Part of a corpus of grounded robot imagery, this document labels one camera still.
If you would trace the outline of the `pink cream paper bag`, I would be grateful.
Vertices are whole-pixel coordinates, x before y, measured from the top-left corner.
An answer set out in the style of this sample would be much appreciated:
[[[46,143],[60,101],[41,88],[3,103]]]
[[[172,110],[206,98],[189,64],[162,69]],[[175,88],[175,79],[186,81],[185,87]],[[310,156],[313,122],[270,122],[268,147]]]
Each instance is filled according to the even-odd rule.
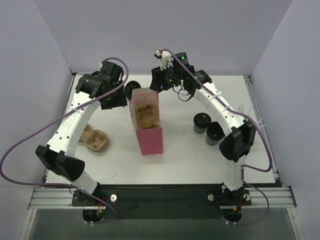
[[[158,92],[150,88],[133,89],[129,111],[141,154],[143,156],[162,154],[163,129]]]

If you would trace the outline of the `black plastic cup lid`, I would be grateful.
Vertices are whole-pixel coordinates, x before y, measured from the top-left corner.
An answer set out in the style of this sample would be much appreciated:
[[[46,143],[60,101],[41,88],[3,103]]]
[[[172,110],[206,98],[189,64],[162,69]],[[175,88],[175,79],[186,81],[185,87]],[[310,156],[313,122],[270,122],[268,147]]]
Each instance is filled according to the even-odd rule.
[[[211,117],[204,112],[197,113],[193,118],[193,123],[199,127],[206,128],[211,122]]]

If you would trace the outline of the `black paper coffee cup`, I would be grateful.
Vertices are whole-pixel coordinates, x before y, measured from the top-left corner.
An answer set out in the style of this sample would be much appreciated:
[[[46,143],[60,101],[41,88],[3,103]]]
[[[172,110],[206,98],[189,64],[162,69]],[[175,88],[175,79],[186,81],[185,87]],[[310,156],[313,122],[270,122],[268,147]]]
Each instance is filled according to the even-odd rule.
[[[204,112],[197,113],[193,117],[193,129],[196,133],[202,134],[206,131],[208,126],[211,124],[211,117]]]

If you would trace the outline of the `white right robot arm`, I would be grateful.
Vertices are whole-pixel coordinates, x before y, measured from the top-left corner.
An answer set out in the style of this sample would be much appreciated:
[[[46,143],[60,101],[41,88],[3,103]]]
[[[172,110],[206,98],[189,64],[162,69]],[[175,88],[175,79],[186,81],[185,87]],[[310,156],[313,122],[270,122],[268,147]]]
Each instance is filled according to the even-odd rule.
[[[150,89],[158,93],[180,86],[198,100],[211,113],[223,131],[219,150],[226,159],[226,171],[221,197],[227,204],[233,204],[240,197],[238,189],[243,186],[242,165],[245,163],[254,143],[256,129],[223,98],[210,76],[203,70],[196,71],[189,64],[187,54],[176,55],[157,50],[154,55],[160,65],[151,70]]]

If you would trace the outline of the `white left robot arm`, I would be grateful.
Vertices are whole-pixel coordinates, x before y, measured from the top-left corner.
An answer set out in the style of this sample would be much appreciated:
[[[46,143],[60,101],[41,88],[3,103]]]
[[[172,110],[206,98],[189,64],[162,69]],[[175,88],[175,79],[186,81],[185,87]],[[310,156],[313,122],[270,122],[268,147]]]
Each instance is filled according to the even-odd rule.
[[[48,170],[84,191],[83,199],[91,206],[100,203],[102,193],[96,189],[98,182],[85,171],[85,162],[75,158],[75,154],[78,141],[98,108],[111,110],[127,105],[124,84],[129,69],[114,61],[114,57],[103,60],[98,71],[78,80],[66,116],[46,145],[39,145],[35,151]]]

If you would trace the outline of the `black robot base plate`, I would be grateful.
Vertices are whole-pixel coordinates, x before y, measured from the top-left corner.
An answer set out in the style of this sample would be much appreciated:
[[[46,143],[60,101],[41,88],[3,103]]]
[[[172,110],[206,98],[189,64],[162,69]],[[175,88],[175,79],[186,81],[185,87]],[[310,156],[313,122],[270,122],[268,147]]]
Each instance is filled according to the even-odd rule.
[[[238,222],[250,206],[249,191],[232,193],[221,184],[100,185],[90,197],[78,190],[71,205],[83,209],[87,221],[103,220],[212,220]]]

